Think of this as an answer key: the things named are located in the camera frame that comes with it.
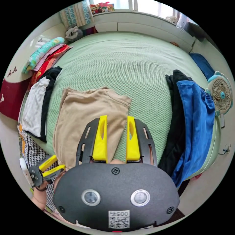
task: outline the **textured bed sheet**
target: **textured bed sheet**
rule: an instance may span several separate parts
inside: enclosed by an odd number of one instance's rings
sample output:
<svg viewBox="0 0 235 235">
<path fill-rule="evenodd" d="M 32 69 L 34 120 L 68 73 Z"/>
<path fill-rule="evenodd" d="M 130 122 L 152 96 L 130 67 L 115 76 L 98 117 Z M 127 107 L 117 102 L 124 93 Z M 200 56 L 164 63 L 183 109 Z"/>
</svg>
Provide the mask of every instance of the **textured bed sheet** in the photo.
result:
<svg viewBox="0 0 235 235">
<path fill-rule="evenodd" d="M 47 143 L 33 138 L 48 154 L 54 154 L 52 137 L 59 114 L 63 88 L 80 91 L 108 86 L 132 99 L 129 115 L 145 122 L 155 142 L 157 160 L 165 148 L 172 108 L 165 75 L 181 70 L 201 87 L 208 81 L 185 51 L 163 40 L 136 33 L 106 32 L 86 36 L 71 44 L 55 64 L 63 69 L 51 96 L 47 116 Z M 220 146 L 220 123 L 215 118 L 213 137 L 203 167 L 191 177 L 209 168 Z M 126 130 L 115 159 L 125 160 Z"/>
</svg>

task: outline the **folded clothing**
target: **folded clothing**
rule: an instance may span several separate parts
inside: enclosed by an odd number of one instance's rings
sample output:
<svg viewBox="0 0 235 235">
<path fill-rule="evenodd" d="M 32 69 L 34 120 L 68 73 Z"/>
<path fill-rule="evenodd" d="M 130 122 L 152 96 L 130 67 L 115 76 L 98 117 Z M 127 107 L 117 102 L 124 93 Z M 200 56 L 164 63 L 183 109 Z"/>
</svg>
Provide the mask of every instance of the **folded clothing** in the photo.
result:
<svg viewBox="0 0 235 235">
<path fill-rule="evenodd" d="M 200 68 L 207 80 L 215 74 L 214 69 L 211 67 L 211 65 L 203 55 L 198 53 L 190 53 L 189 55 Z"/>
<path fill-rule="evenodd" d="M 59 44 L 55 47 L 53 47 L 52 49 L 50 49 L 41 59 L 40 61 L 37 63 L 37 65 L 35 66 L 34 69 L 32 69 L 32 71 L 38 71 L 40 69 L 40 67 L 42 66 L 42 64 L 46 61 L 47 57 L 49 57 L 50 55 L 54 54 L 55 51 L 57 51 L 58 49 L 60 49 L 61 47 L 68 47 L 66 44 Z"/>
<path fill-rule="evenodd" d="M 211 95 L 194 81 L 178 81 L 182 99 L 186 144 L 185 151 L 172 174 L 176 187 L 197 172 L 206 160 L 212 140 L 215 106 Z"/>
<path fill-rule="evenodd" d="M 48 69 L 39 81 L 32 86 L 22 116 L 23 129 L 45 143 L 47 142 L 46 121 L 49 102 L 54 83 L 61 71 L 62 68 L 59 66 Z"/>
<path fill-rule="evenodd" d="M 174 70 L 173 75 L 166 75 L 166 82 L 171 95 L 172 118 L 166 146 L 158 167 L 170 177 L 185 151 L 185 118 L 182 100 L 177 87 L 178 81 L 192 81 L 192 78 L 187 77 L 180 70 Z"/>
<path fill-rule="evenodd" d="M 59 115 L 53 135 L 53 149 L 58 164 L 66 170 L 76 164 L 78 143 L 86 125 L 95 118 L 107 115 L 108 162 L 113 159 L 127 122 L 131 99 L 102 87 L 80 92 L 63 89 Z"/>
<path fill-rule="evenodd" d="M 57 49 L 57 51 L 55 51 L 54 53 L 52 53 L 46 58 L 46 60 L 44 61 L 44 63 L 42 64 L 42 66 L 39 68 L 37 72 L 34 72 L 34 74 L 32 75 L 31 81 L 29 83 L 28 89 L 27 89 L 28 91 L 48 69 L 50 69 L 51 67 L 55 65 L 55 63 L 60 59 L 62 55 L 64 55 L 69 49 L 72 48 L 66 44 L 62 44 L 62 45 L 63 46 L 61 48 Z"/>
<path fill-rule="evenodd" d="M 64 42 L 64 38 L 57 37 L 49 42 L 43 44 L 38 48 L 29 58 L 26 65 L 24 66 L 22 73 L 27 74 L 30 70 L 34 69 L 40 59 L 53 47 Z"/>
</svg>

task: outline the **white fan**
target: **white fan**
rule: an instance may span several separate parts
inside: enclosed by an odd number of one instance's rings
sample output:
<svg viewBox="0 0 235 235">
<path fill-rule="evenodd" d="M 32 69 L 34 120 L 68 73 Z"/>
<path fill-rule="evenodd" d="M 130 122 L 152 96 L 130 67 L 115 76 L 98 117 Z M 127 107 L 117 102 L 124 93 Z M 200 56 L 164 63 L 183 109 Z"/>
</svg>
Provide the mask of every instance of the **white fan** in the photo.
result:
<svg viewBox="0 0 235 235">
<path fill-rule="evenodd" d="M 214 99 L 215 116 L 226 114 L 233 106 L 232 88 L 227 77 L 216 71 L 208 82 L 206 93 L 211 94 Z"/>
</svg>

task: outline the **teal patterned pillow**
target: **teal patterned pillow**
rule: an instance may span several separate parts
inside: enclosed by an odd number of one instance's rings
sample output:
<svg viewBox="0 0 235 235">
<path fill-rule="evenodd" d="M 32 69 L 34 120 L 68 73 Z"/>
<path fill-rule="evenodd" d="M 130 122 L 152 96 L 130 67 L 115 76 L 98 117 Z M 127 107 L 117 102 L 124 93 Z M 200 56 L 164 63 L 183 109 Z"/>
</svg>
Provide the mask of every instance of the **teal patterned pillow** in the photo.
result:
<svg viewBox="0 0 235 235">
<path fill-rule="evenodd" d="M 62 37 L 56 37 L 49 42 L 42 45 L 40 48 L 38 48 L 29 58 L 26 65 L 23 68 L 22 73 L 27 74 L 30 70 L 34 69 L 37 63 L 40 61 L 40 59 L 53 47 L 64 43 L 64 38 Z"/>
</svg>

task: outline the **fan grille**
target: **fan grille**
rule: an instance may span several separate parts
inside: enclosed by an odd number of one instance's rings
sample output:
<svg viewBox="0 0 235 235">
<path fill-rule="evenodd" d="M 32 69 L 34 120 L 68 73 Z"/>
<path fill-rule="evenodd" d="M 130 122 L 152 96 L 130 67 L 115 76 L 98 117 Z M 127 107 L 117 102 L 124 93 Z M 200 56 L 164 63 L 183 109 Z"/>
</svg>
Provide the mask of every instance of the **fan grille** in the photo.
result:
<svg viewBox="0 0 235 235">
<path fill-rule="evenodd" d="M 222 99 L 220 93 L 224 92 L 225 98 Z M 222 80 L 218 79 L 212 87 L 212 96 L 214 98 L 215 105 L 220 110 L 226 110 L 231 105 L 231 93 L 228 84 Z"/>
</svg>

